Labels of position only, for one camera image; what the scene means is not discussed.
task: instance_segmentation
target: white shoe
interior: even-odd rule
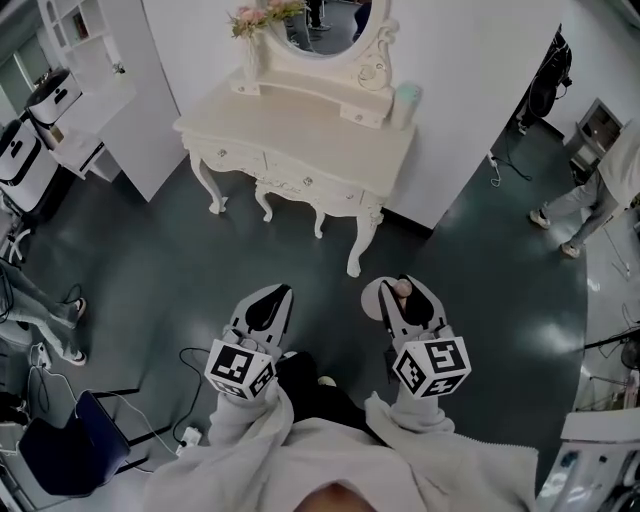
[[[531,210],[529,212],[529,220],[540,226],[542,229],[549,229],[551,226],[551,221],[549,219],[545,219],[540,214],[540,210]]]
[[[321,386],[331,386],[332,388],[338,387],[338,385],[336,384],[336,381],[333,380],[331,377],[327,377],[326,375],[323,375],[318,379],[318,384],[320,384]]]
[[[82,318],[84,312],[87,310],[87,300],[80,297],[77,301],[74,302],[76,309],[78,310],[78,320]]]
[[[574,247],[569,243],[562,244],[560,246],[560,250],[569,256],[569,258],[573,258],[574,260],[580,257],[580,248]]]
[[[78,353],[71,359],[67,359],[67,361],[75,366],[84,366],[87,364],[87,354],[78,350]]]
[[[313,27],[311,25],[309,25],[309,30],[317,30],[318,32],[327,32],[328,30],[331,30],[333,27],[331,27],[330,25],[325,25],[324,23],[320,23],[320,25],[318,25],[317,27]]]

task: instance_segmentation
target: gray pants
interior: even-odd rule
[[[73,359],[78,349],[65,327],[71,328],[76,325],[78,321],[76,306],[53,301],[29,281],[20,269],[1,259],[0,265],[7,274],[13,292],[13,308],[7,320],[35,325],[60,357]]]
[[[569,241],[571,246],[579,248],[589,235],[607,223],[620,206],[598,171],[581,187],[574,188],[551,203],[545,203],[542,213],[547,219],[554,221],[587,206],[593,209],[591,215]]]

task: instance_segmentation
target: white machine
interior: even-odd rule
[[[453,336],[442,303],[421,282],[405,275],[376,279],[362,303],[371,318],[384,321],[397,352],[393,370],[415,399],[453,393],[471,373],[463,339]],[[205,377],[216,390],[258,398],[276,375],[292,306],[293,290],[284,284],[240,301],[209,354]]]
[[[23,211],[31,212],[45,195],[58,163],[20,121],[0,135],[0,188]]]
[[[81,95],[82,91],[71,72],[60,69],[51,73],[29,96],[27,111],[34,121],[38,135],[49,149],[55,149],[63,138],[56,122]]]

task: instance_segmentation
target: black chair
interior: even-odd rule
[[[114,475],[146,462],[122,465],[131,447],[167,432],[164,427],[128,440],[99,402],[99,398],[129,395],[137,389],[112,393],[84,391],[64,428],[36,418],[19,443],[19,452],[40,486],[53,496],[85,497]]]

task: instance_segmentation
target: marker cube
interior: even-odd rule
[[[471,373],[462,338],[409,341],[393,371],[415,399],[453,393]]]
[[[204,375],[221,393],[252,401],[275,373],[270,355],[214,340]]]

